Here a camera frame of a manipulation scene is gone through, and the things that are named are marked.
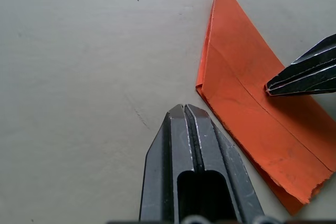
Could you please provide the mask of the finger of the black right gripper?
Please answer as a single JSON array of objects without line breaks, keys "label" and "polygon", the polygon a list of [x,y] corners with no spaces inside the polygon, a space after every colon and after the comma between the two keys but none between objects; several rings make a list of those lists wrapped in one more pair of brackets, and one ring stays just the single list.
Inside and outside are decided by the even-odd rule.
[{"label": "finger of the black right gripper", "polygon": [[279,86],[280,84],[319,70],[322,67],[326,67],[334,60],[335,34],[318,42],[289,66],[285,67],[284,70],[275,75],[266,85]]},{"label": "finger of the black right gripper", "polygon": [[335,93],[335,64],[291,81],[266,86],[265,91],[269,96]]}]

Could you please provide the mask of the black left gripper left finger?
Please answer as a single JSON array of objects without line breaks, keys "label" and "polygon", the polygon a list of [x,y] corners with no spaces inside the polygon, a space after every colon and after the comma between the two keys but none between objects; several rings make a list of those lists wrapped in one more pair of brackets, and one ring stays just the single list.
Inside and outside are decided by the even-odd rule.
[{"label": "black left gripper left finger", "polygon": [[145,158],[140,221],[183,221],[200,214],[200,109],[170,109]]}]

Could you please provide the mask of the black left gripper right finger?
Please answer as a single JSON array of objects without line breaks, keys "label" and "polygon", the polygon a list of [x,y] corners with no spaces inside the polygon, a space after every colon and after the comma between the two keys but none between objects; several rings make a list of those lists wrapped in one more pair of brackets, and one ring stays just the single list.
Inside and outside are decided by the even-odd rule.
[{"label": "black left gripper right finger", "polygon": [[233,144],[208,113],[184,107],[194,171],[184,176],[184,216],[209,221],[254,221],[263,216],[261,204]]}]

